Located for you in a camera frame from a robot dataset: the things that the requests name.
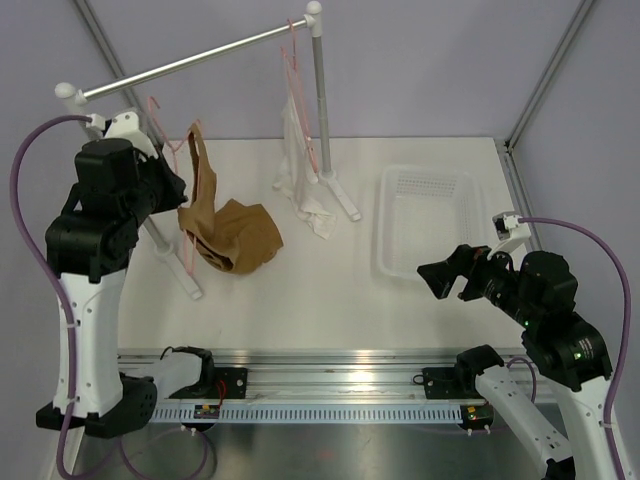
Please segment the brown tank top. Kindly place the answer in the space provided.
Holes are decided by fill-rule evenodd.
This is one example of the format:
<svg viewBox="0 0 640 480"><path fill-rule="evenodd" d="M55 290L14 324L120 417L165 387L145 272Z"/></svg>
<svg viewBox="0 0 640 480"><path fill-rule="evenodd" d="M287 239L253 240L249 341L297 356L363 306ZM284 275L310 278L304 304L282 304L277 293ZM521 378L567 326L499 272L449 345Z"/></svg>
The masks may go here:
<svg viewBox="0 0 640 480"><path fill-rule="evenodd" d="M216 205L218 177L198 123L188 131L194 185L190 204L177 210L178 225L195 251L213 268L247 275L271 261L284 246L279 229L261 204L235 199Z"/></svg>

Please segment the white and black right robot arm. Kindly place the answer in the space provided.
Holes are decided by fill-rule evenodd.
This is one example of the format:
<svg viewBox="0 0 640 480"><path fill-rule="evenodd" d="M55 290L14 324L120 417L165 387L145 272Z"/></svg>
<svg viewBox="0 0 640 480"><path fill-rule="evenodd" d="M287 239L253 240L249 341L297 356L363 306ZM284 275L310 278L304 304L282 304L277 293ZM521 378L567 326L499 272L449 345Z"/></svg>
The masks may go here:
<svg viewBox="0 0 640 480"><path fill-rule="evenodd" d="M464 302L485 299L523 329L526 355L548 382L566 428L558 433L510 377L495 349L481 345L457 355L436 384L479 396L507 423L543 479L615 479L604 432L604 403L612 376L605 341L575 311L578 281L557 254L534 251L519 268L506 252L458 246L444 261L421 265L418 275L438 299L455 281Z"/></svg>

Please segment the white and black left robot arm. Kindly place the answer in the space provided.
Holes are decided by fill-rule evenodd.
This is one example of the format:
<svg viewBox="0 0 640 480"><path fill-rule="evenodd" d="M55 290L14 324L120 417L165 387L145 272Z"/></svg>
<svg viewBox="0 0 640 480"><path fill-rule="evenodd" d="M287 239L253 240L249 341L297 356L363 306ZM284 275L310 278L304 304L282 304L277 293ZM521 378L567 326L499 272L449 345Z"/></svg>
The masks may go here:
<svg viewBox="0 0 640 480"><path fill-rule="evenodd" d="M46 262L62 291L60 385L36 414L41 428L84 428L112 439L149 423L158 401L215 388L210 351L183 346L134 375L118 365L118 314L141 225L185 202L185 183L155 146L126 139L90 141L77 175L45 233Z"/></svg>

